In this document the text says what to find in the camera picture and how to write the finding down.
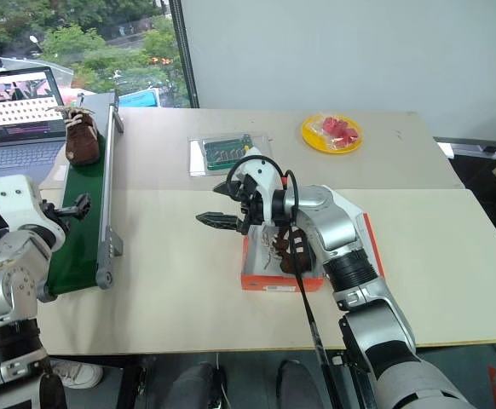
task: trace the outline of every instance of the white sneaker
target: white sneaker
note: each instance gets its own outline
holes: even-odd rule
[[[66,388],[88,389],[102,379],[102,368],[98,365],[82,364],[70,360],[52,360],[51,368]]]

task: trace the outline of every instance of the beige tabletop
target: beige tabletop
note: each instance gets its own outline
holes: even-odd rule
[[[496,342],[496,230],[464,189],[341,190],[372,220],[385,276],[419,346]],[[242,291],[241,236],[194,216],[235,212],[210,192],[118,190],[115,286],[39,304],[51,354],[310,349],[298,293]],[[331,288],[309,294],[323,343],[343,348]]]
[[[118,138],[114,184],[123,189],[209,190],[220,177],[187,173],[190,138],[262,132],[274,160],[295,171],[299,183],[333,188],[462,188],[447,158],[414,112],[345,111],[366,141],[355,152],[315,151],[300,136],[317,112],[226,109],[121,108],[125,138]]]

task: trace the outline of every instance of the laptop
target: laptop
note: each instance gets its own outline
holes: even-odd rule
[[[65,143],[63,105],[47,66],[0,72],[0,176],[27,175],[41,183]]]

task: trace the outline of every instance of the robotic arm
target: robotic arm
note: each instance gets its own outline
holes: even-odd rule
[[[0,409],[66,408],[61,380],[50,370],[39,340],[37,298],[44,297],[52,253],[69,231],[64,216],[83,219],[88,195],[55,209],[25,176],[0,178]]]
[[[232,180],[234,172],[237,181]],[[332,283],[337,306],[345,312],[339,327],[347,353],[369,374],[378,407],[472,408],[436,367],[417,357],[411,328],[369,262],[348,213],[337,205],[338,193],[324,186],[287,187],[287,174],[252,148],[214,189],[241,203],[244,221],[216,212],[197,219],[242,234],[252,224],[295,222]]]

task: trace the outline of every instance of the window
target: window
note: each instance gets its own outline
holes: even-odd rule
[[[0,70],[51,66],[66,101],[151,90],[160,107],[196,107],[181,14],[178,0],[0,0]]]

